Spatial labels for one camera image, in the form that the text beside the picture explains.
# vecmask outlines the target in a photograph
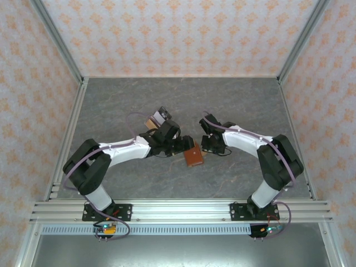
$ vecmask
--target floor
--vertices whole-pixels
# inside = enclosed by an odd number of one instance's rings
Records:
[[[33,267],[329,267],[318,224],[292,224],[275,239],[247,235],[41,236]]]
[[[202,111],[221,123],[231,121],[263,135],[284,134],[294,143],[278,84],[274,78],[90,78],[70,154],[93,138],[97,142],[130,139],[125,117],[132,111],[154,113],[166,107],[182,135],[199,144]],[[145,119],[132,116],[137,134],[147,131]],[[110,168],[103,185],[113,199],[249,197],[262,182],[259,162],[233,149],[230,156],[208,154],[205,163],[187,167],[183,154],[150,157]],[[81,197],[63,188],[60,198]],[[309,197],[303,175],[283,197]]]

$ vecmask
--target metal frame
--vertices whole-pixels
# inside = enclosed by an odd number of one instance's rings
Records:
[[[46,27],[48,34],[52,37],[53,42],[57,46],[59,52],[61,53],[64,61],[67,63],[73,77],[78,83],[82,82],[83,77],[77,67],[69,49],[64,43],[57,27],[55,26],[46,6],[43,4],[42,0],[30,0],[33,8],[38,13],[40,19],[42,20],[44,26]]]
[[[16,267],[31,266],[39,244],[42,228],[46,224],[60,225],[79,225],[89,224],[81,221],[84,200],[57,199],[57,193],[62,180],[61,168],[68,156],[76,123],[80,113],[83,98],[86,92],[88,77],[82,77],[74,59],[72,58],[67,46],[65,45],[58,29],[53,23],[42,0],[30,0],[34,9],[38,12],[41,20],[46,26],[48,33],[52,37],[63,59],[71,70],[75,79],[80,83],[75,104],[72,108],[71,117],[68,121],[67,130],[62,140],[61,151],[58,156],[57,164],[52,173],[52,182],[48,186],[44,202],[37,202],[34,206],[30,226],[24,238]],[[288,119],[291,125],[293,136],[296,139],[296,133],[292,120],[286,106],[281,83],[291,70],[299,53],[303,49],[308,37],[313,31],[319,18],[322,16],[330,0],[319,0],[312,14],[303,28],[296,44],[288,56],[277,80],[280,84],[280,92],[284,101]],[[301,156],[301,150],[297,142],[297,151]],[[306,174],[309,190],[312,199],[284,199],[292,211],[292,223],[318,223],[323,236],[323,241],[328,254],[331,266],[351,266],[348,258],[341,249],[338,229],[333,221],[333,215],[327,201],[315,200],[315,187]],[[131,225],[186,225],[186,224],[205,224],[205,225],[232,225],[248,224],[253,221],[231,221],[229,204],[232,202],[245,203],[246,200],[239,199],[185,199],[185,200],[116,200],[117,203],[129,202],[134,205]],[[288,212],[283,205],[279,205],[281,220],[288,220]]]
[[[74,131],[76,129],[80,109],[83,104],[83,99],[87,89],[87,85],[88,85],[88,79],[86,78],[79,85],[77,96],[72,107],[71,116],[68,120],[68,124],[66,127],[66,133],[61,143],[61,150],[60,153],[58,154],[57,163],[51,175],[52,182],[49,184],[46,190],[44,201],[57,197],[57,193],[63,176],[62,167],[68,158],[69,150],[71,147]]]
[[[292,212],[292,223],[323,223],[332,221],[327,201],[312,199],[284,199]],[[131,203],[130,224],[236,224],[256,221],[231,221],[229,204],[246,203],[245,199],[126,199],[116,203]],[[37,202],[30,217],[30,223],[41,224],[92,224],[81,220],[84,200],[52,200]],[[288,220],[288,211],[279,205],[282,221]]]
[[[289,109],[288,109],[288,106],[287,106],[287,102],[286,102],[285,97],[284,97],[284,92],[283,92],[282,85],[278,84],[278,87],[279,87],[279,92],[280,92],[280,94],[282,96],[283,104],[284,104],[284,107],[285,107],[285,112],[287,113],[289,125],[290,125],[290,128],[291,128],[291,132],[292,132],[293,138],[295,140],[296,152],[298,153],[298,156],[299,156],[303,166],[306,166],[306,164],[305,164],[305,162],[303,160],[303,155],[301,153],[301,149],[300,149],[299,143],[298,143],[298,138],[297,138],[297,135],[296,135],[296,132],[295,132],[293,120],[291,119],[291,116],[290,116],[290,113],[289,113]],[[316,195],[317,189],[315,188],[314,183],[310,180],[310,177],[309,177],[309,174],[308,174],[308,170],[306,168],[304,169],[304,176],[305,176],[305,179],[306,179],[306,182],[307,182],[307,186],[309,188],[310,197],[313,200],[317,199],[317,195]]]
[[[229,204],[232,202],[245,203],[241,199],[132,199],[115,200],[117,203],[129,202],[133,204],[132,226],[140,225],[241,225],[253,221],[231,221]],[[340,241],[337,227],[333,221],[333,214],[327,201],[312,199],[282,199],[287,203],[292,213],[292,223],[318,223],[322,233],[325,249],[331,266],[351,266],[347,262]],[[30,219],[30,228],[24,240],[17,267],[31,266],[42,228],[48,224],[63,225],[90,225],[91,222],[81,220],[84,200],[53,199],[35,203]],[[288,211],[279,205],[279,215],[282,221],[288,220]]]
[[[306,41],[308,40],[315,26],[317,25],[319,19],[323,15],[324,10],[329,2],[330,0],[319,0],[315,5],[315,8],[312,11],[306,25],[301,31],[300,36],[298,37],[294,47],[290,51],[289,56],[283,65],[281,73],[277,77],[279,84],[283,83],[286,80],[289,71],[291,70],[296,59],[298,58],[299,53],[302,51],[304,45],[306,44]]]

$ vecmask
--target wooden block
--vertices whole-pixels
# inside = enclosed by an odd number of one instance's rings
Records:
[[[188,167],[194,167],[204,163],[204,159],[202,158],[200,147],[196,141],[194,141],[194,145],[195,146],[192,149],[184,151],[184,157]]]

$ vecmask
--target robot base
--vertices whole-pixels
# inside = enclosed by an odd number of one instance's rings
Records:
[[[277,205],[268,205],[258,213],[252,214],[250,205],[247,203],[234,202],[230,204],[230,216],[232,221],[277,221],[279,220],[279,211]]]
[[[114,214],[112,217],[116,217],[122,221],[131,221],[132,204],[115,204]],[[90,204],[84,204],[84,211],[82,221],[103,221],[105,218],[97,213]]]

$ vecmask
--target orange patterned wall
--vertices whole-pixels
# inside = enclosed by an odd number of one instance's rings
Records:
[[[0,265],[14,266],[77,84],[29,0],[1,0],[0,13]]]
[[[44,0],[84,76],[277,76],[317,0]]]
[[[331,1],[283,85],[318,197],[356,263],[356,5]]]

